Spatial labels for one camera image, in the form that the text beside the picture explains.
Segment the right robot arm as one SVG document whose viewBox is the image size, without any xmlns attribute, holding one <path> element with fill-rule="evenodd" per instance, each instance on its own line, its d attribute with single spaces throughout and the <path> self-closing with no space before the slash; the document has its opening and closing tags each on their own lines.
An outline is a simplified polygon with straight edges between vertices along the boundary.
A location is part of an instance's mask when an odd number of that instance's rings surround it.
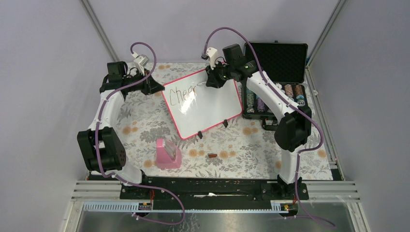
<svg viewBox="0 0 410 232">
<path fill-rule="evenodd" d="M 247 60 L 238 44 L 223 48 L 225 62 L 218 61 L 218 50 L 206 47 L 202 59 L 208 60 L 206 67 L 207 87 L 221 88 L 227 81 L 235 80 L 246 85 L 273 112 L 278 121 L 275 141 L 281 148 L 282 168 L 277 186 L 278 195 L 289 199 L 296 193 L 294 182 L 298 179 L 297 152 L 311 134 L 311 110 L 300 106 L 286 96 L 268 77 L 257 59 Z"/>
</svg>

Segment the pink framed whiteboard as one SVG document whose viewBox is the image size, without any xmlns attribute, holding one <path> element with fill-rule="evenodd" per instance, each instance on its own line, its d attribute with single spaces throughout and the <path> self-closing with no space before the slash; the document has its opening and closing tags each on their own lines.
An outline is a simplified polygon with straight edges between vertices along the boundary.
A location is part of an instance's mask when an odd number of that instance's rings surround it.
<svg viewBox="0 0 410 232">
<path fill-rule="evenodd" d="M 206 80 L 206 71 L 202 69 L 164 84 L 162 95 L 177 134 L 183 140 L 234 118 L 243 111 L 235 81 L 227 81 L 222 88 L 196 86 Z"/>
</svg>

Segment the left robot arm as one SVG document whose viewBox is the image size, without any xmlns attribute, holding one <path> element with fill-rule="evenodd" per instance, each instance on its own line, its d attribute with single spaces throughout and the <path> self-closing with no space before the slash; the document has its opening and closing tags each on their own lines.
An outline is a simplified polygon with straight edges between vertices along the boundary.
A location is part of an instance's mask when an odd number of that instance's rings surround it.
<svg viewBox="0 0 410 232">
<path fill-rule="evenodd" d="M 151 95 L 164 90 L 164 86 L 149 75 L 145 65 L 143 62 L 129 68 L 124 61 L 107 64 L 108 74 L 99 89 L 97 113 L 88 129 L 77 134 L 77 142 L 91 175 L 116 178 L 124 185 L 132 186 L 132 193 L 139 199 L 149 195 L 150 186 L 143 181 L 145 173 L 127 160 L 126 150 L 114 125 L 130 92 Z"/>
</svg>

